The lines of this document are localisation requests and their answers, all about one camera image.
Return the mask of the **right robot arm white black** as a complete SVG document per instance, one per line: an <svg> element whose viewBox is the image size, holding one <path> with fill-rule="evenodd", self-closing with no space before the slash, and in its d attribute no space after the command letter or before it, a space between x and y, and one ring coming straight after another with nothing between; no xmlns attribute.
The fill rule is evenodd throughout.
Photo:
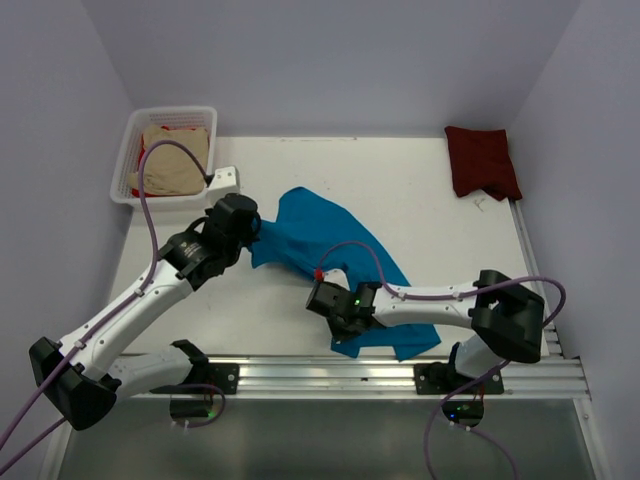
<svg viewBox="0 0 640 480"><path fill-rule="evenodd" d="M315 283L306 309L323 317L335 341L394 327L448 326L472 335L452 348L445 379L468 392L489 369L504 361L541 359L545 303L521 283L495 270L474 282L446 287L408 287L362 282L354 290L340 270Z"/></svg>

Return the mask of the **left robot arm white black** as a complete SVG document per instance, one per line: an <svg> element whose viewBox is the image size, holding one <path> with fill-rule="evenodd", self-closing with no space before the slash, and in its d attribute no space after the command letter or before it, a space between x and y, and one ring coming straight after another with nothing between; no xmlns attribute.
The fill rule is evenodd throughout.
<svg viewBox="0 0 640 480"><path fill-rule="evenodd" d="M142 276L98 315L59 341L43 337L31 346L38 387L75 430L96 425L117 402L138 394L220 393L206 355L187 340L154 354L121 354L166 311L235 265L260 227L253 199L226 195L172 235Z"/></svg>

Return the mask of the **blue t shirt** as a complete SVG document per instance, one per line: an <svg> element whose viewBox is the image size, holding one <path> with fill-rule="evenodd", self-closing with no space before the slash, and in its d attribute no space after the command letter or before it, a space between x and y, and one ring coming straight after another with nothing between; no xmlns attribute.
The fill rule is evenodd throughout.
<svg viewBox="0 0 640 480"><path fill-rule="evenodd" d="M281 196L273 222L261 223L259 240L250 247L251 266L276 264L307 279L315 271L340 269L350 286L384 278L407 286L409 281L373 234L348 210L304 187ZM432 325L402 325L373 330L354 339L332 341L332 351L356 358L366 347L391 347L399 361L409 360L441 343Z"/></svg>

